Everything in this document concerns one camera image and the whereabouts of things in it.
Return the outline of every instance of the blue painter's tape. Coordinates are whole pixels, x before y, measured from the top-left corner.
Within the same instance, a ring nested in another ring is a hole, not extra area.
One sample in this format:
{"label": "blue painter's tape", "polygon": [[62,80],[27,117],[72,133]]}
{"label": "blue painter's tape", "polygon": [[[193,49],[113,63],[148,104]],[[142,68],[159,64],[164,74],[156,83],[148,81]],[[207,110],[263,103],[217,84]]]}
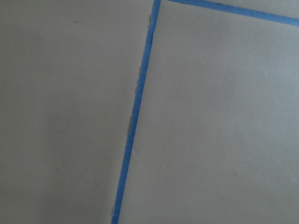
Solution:
{"label": "blue painter's tape", "polygon": [[143,94],[143,89],[144,89],[146,73],[147,73],[149,61],[150,61],[151,46],[153,43],[154,32],[156,29],[156,23],[157,23],[157,19],[158,19],[160,3],[161,3],[161,0],[154,0],[153,8],[151,11],[151,25],[149,26],[148,34],[147,34],[146,41],[145,41],[145,48],[144,48],[143,58],[142,58],[142,62],[141,62],[141,71],[139,74],[139,79],[138,79],[138,84],[137,84],[137,89],[136,89],[136,94],[135,94],[135,101],[134,101],[134,106],[133,106],[133,111],[132,111],[131,128],[130,128],[130,131],[128,134],[128,139],[127,139],[126,148],[125,148],[125,154],[124,154],[123,162],[122,162],[122,166],[121,166],[121,176],[120,176],[120,180],[118,183],[118,189],[117,189],[117,193],[116,193],[116,199],[115,199],[115,203],[114,203],[114,211],[113,211],[113,215],[112,215],[111,224],[118,224],[118,220],[120,217],[121,202],[122,202],[123,193],[125,190],[125,185],[126,185],[126,180],[127,180],[127,175],[128,175],[128,168],[129,168],[129,163],[130,163],[130,158],[131,158],[131,153],[132,153],[135,131],[136,131],[136,127],[137,127],[137,121],[138,121],[138,115],[139,115],[139,110],[140,110],[140,105],[141,105],[141,99],[142,99],[142,94]]}
{"label": "blue painter's tape", "polygon": [[169,0],[169,1],[188,4],[188,5],[192,5],[192,6],[199,6],[199,7],[203,7],[203,8],[214,9],[214,10],[228,12],[228,13],[234,13],[234,14],[239,14],[239,15],[255,17],[258,19],[262,19],[262,20],[269,20],[269,21],[274,21],[274,22],[285,23],[285,24],[289,24],[289,25],[293,25],[293,26],[297,26],[297,27],[299,26],[299,19],[294,19],[294,18],[282,16],[282,15],[264,13],[264,12],[241,8],[241,7],[236,7],[236,6],[224,5],[224,4],[205,1],[205,0]]}

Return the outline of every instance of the paper sheet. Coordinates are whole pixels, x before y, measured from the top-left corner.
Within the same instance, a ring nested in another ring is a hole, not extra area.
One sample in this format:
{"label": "paper sheet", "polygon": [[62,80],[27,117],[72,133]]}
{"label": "paper sheet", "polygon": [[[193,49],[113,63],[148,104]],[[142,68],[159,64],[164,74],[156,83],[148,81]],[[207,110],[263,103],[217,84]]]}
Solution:
{"label": "paper sheet", "polygon": [[0,7],[0,223],[111,222],[151,0]]}
{"label": "paper sheet", "polygon": [[298,36],[162,1],[120,224],[299,220]]}

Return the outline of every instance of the gray surface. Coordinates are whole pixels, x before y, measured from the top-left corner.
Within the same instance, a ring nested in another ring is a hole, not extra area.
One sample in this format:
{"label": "gray surface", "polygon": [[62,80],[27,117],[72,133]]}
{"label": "gray surface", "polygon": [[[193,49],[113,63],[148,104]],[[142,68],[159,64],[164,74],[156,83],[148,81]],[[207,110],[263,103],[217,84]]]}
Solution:
{"label": "gray surface", "polygon": [[120,224],[298,222],[298,36],[162,2]]}
{"label": "gray surface", "polygon": [[151,7],[1,1],[0,223],[110,223]]}
{"label": "gray surface", "polygon": [[299,19],[298,0],[209,0],[221,4],[249,8]]}

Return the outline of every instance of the blue tape strip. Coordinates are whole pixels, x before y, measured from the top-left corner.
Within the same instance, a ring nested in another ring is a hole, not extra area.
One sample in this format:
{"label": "blue tape strip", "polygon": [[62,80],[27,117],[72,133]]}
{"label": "blue tape strip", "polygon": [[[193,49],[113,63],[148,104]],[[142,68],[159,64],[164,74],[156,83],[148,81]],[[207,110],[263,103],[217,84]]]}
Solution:
{"label": "blue tape strip", "polygon": [[130,158],[131,158],[131,153],[132,153],[135,131],[136,131],[136,127],[137,127],[137,121],[138,121],[138,116],[139,116],[139,110],[140,110],[140,105],[141,105],[141,99],[142,99],[142,94],[143,94],[143,89],[144,89],[146,73],[147,73],[149,61],[150,61],[151,46],[153,43],[154,32],[156,29],[156,23],[157,23],[157,19],[158,19],[160,3],[161,3],[161,0],[155,0],[154,4],[153,4],[152,11],[151,11],[151,25],[149,26],[148,34],[147,34],[146,41],[145,41],[145,48],[144,48],[143,58],[142,58],[142,62],[141,62],[141,71],[139,74],[139,79],[138,79],[138,84],[137,84],[137,89],[136,89],[136,94],[135,94],[135,101],[134,101],[134,106],[133,106],[133,111],[132,111],[131,128],[130,128],[130,131],[128,134],[128,139],[127,139],[126,148],[125,148],[125,154],[123,157],[123,162],[122,162],[122,167],[121,167],[121,176],[120,176],[120,180],[118,183],[118,189],[117,189],[117,193],[116,193],[116,199],[115,199],[114,211],[113,211],[113,215],[112,215],[111,224],[118,224],[118,220],[120,217],[121,202],[122,202],[123,193],[125,190],[125,185],[126,185],[126,180],[127,180],[127,175],[128,175],[128,168],[129,168],[129,163],[130,163]]}
{"label": "blue tape strip", "polygon": [[241,8],[241,7],[236,7],[236,6],[224,5],[224,4],[205,1],[205,0],[169,0],[169,1],[214,9],[214,10],[228,12],[228,13],[234,13],[234,14],[239,14],[239,15],[255,17],[258,19],[262,19],[262,20],[269,20],[269,21],[289,24],[289,25],[293,25],[293,26],[297,26],[297,27],[299,26],[299,19],[294,19],[294,18],[282,16],[282,15],[264,13],[264,12]]}

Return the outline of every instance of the gray panel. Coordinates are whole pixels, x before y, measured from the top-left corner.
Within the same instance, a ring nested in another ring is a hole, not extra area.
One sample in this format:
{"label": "gray panel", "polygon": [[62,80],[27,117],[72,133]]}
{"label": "gray panel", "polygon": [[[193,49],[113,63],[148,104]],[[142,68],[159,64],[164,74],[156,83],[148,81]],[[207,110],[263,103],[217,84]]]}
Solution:
{"label": "gray panel", "polygon": [[120,224],[298,222],[298,36],[162,2]]}
{"label": "gray panel", "polygon": [[266,13],[299,19],[299,1],[297,0],[209,0],[221,4],[249,8]]}
{"label": "gray panel", "polygon": [[110,223],[152,1],[0,5],[0,223]]}

